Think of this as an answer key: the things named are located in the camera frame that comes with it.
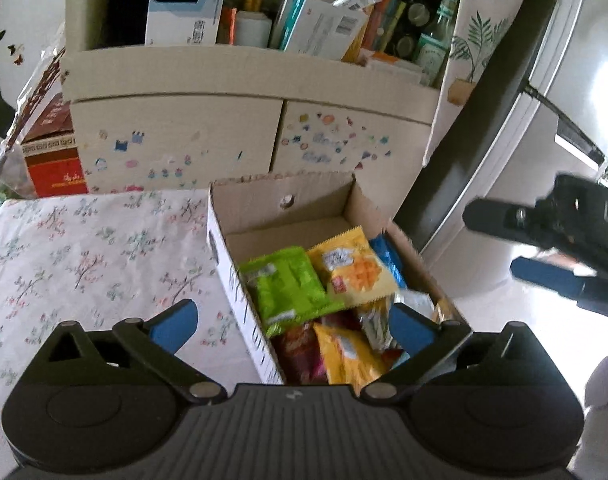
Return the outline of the right gloved hand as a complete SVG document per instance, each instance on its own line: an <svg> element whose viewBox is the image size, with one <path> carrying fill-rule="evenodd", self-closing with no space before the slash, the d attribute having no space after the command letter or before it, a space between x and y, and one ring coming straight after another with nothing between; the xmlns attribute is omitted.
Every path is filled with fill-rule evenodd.
<svg viewBox="0 0 608 480"><path fill-rule="evenodd" d="M584 389L586 417L570 469L578 479L608 479L608 356Z"/></svg>

